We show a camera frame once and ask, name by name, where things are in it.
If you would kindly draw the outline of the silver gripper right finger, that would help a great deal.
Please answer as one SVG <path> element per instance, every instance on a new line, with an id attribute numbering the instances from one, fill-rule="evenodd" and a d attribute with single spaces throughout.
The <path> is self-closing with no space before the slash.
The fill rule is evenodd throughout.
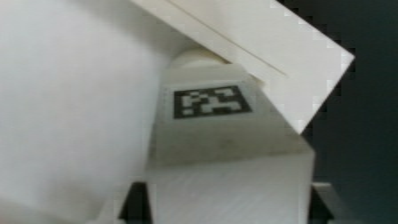
<path id="1" fill-rule="evenodd" d="M 353 224 L 353 214 L 328 182 L 313 183 L 308 224 Z"/>

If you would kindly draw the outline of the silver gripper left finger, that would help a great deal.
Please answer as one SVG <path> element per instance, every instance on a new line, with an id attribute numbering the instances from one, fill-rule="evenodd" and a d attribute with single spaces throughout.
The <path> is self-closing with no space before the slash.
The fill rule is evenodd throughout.
<path id="1" fill-rule="evenodd" d="M 145 182 L 136 182 L 130 186 L 120 219 L 125 224 L 150 224 L 150 201 Z"/>

